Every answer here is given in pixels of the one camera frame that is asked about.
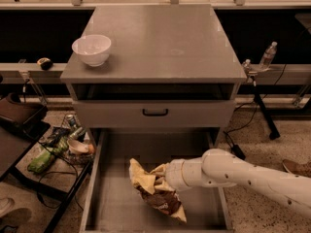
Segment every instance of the black table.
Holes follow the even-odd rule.
[[[31,148],[39,141],[39,139],[48,131],[50,125],[45,122],[39,122],[32,129],[30,135],[31,140],[21,139],[2,127],[0,127],[0,182],[4,180],[9,174],[13,175],[20,183],[25,185],[27,188],[34,190],[40,190],[41,193],[50,196],[53,199],[61,201],[60,206],[55,212],[52,220],[47,226],[45,232],[53,232],[57,223],[61,219],[62,215],[66,211],[72,198],[75,196],[81,183],[86,177],[86,174],[90,170],[92,162],[86,164],[83,170],[80,172],[75,182],[71,186],[68,192],[59,190],[52,186],[35,182],[25,177],[21,171],[16,167],[19,161],[31,150]]]

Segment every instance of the closed drawer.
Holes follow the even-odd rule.
[[[224,101],[76,101],[81,124],[91,128],[226,127],[235,107]]]

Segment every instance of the shoe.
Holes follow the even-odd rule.
[[[21,103],[17,94],[10,93],[0,100],[0,126],[13,134],[28,133],[47,111],[40,103]]]
[[[289,173],[311,178],[311,162],[306,164],[298,164],[289,159],[284,159],[283,166]]]
[[[5,216],[13,207],[14,200],[12,198],[0,199],[0,217]]]

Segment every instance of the cabinet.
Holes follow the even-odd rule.
[[[61,80],[93,141],[100,143],[97,135],[101,134],[97,133],[104,131],[112,140],[107,148],[98,145],[82,229],[118,231],[112,225],[115,222],[125,231],[145,230],[145,223],[134,225],[129,215],[128,219],[118,217],[125,216],[127,207],[135,207],[131,203],[137,201],[132,198],[119,207],[106,205],[108,211],[117,210],[116,216],[97,220],[103,216],[97,209],[109,200],[107,194],[111,199],[118,194],[106,190],[106,185],[110,183],[119,192],[130,189],[117,181],[128,183],[124,165],[131,155],[140,155],[145,163],[153,165],[183,154],[202,154],[203,146],[197,143],[203,142],[192,139],[197,132],[207,136],[209,148],[216,147],[246,76],[210,5],[99,6],[84,34],[108,36],[112,40],[111,55],[101,67],[90,68],[73,54]],[[113,171],[98,171],[103,166]],[[210,195],[208,200],[216,203],[213,212],[218,214],[217,204],[222,207],[222,199]],[[156,230],[152,225],[157,222],[148,224],[150,230]],[[198,229],[206,229],[207,224],[213,225],[204,222]]]

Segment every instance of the power adapter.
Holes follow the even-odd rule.
[[[233,147],[231,147],[232,152],[234,152],[235,156],[237,156],[240,159],[245,159],[245,154],[242,151],[242,149],[240,149],[240,147],[236,144],[233,145]]]

